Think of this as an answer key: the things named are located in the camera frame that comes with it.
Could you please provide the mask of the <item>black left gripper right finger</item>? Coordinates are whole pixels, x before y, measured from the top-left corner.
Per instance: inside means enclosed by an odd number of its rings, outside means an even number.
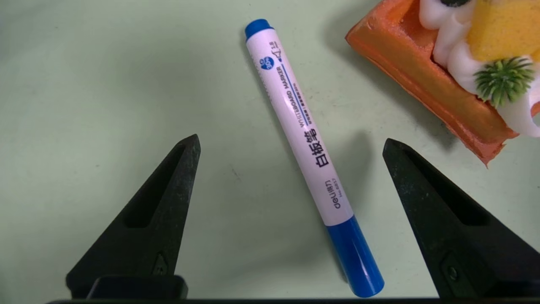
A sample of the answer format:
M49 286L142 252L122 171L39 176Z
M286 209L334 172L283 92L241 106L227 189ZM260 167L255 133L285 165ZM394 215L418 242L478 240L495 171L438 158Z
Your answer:
M440 298L538 298L540 255L406 144L382 152Z

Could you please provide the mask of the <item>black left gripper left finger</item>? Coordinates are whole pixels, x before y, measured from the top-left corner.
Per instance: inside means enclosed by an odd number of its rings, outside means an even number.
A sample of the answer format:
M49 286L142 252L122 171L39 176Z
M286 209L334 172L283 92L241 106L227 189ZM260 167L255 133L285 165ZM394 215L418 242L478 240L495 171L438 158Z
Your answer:
M201 146L179 141L66 275L73 298L185 298L175 275Z

